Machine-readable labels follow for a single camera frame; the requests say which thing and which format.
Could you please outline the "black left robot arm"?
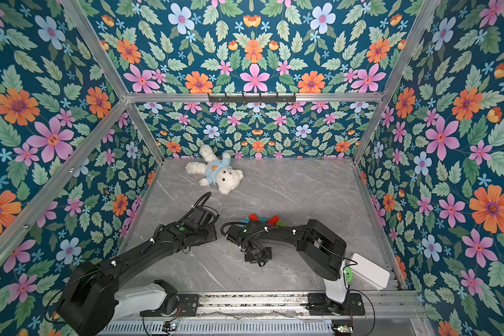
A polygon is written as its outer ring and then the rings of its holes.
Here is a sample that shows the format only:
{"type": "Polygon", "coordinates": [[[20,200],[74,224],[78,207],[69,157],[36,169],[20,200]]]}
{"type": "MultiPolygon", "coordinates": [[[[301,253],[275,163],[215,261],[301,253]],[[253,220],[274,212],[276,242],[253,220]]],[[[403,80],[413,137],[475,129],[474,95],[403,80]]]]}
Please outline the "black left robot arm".
{"type": "Polygon", "coordinates": [[[157,226],[151,238],[129,251],[99,263],[81,263],[57,301],[57,314],[77,335],[97,335],[112,321],[145,311],[175,315],[178,291],[167,281],[124,286],[160,260],[216,240],[219,215],[206,205],[210,197],[205,193],[178,221],[157,226]]]}

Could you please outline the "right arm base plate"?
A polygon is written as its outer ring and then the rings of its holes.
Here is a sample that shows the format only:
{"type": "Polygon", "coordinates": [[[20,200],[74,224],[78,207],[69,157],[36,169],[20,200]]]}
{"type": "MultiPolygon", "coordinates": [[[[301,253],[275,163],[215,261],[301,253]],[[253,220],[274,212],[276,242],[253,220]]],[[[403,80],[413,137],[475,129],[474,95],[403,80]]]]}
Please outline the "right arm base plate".
{"type": "Polygon", "coordinates": [[[338,303],[326,297],[325,293],[309,293],[306,310],[312,316],[364,316],[365,307],[362,295],[350,293],[344,303],[338,303]]]}

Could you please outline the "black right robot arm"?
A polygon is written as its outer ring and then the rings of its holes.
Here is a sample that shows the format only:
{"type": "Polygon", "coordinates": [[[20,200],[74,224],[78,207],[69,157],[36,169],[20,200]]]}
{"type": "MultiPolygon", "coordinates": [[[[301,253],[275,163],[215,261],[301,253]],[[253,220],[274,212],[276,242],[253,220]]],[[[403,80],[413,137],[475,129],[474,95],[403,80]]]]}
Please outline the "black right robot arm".
{"type": "Polygon", "coordinates": [[[389,270],[358,253],[348,257],[347,242],[315,219],[298,226],[271,225],[251,219],[246,223],[228,222],[222,225],[221,234],[239,246],[247,263],[260,267],[272,259],[267,243],[295,249],[313,273],[323,279],[327,300],[338,305],[349,297],[350,274],[378,291],[387,287],[391,277],[389,270]]]}

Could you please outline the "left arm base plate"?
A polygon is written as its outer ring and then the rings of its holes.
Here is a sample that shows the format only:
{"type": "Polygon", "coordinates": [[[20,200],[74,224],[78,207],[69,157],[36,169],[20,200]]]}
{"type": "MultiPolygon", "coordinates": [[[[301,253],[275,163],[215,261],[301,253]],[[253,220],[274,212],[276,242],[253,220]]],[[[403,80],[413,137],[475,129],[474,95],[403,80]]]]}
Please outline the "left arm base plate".
{"type": "Polygon", "coordinates": [[[143,311],[142,317],[195,316],[199,307],[198,294],[171,294],[158,309],[143,311]]]}

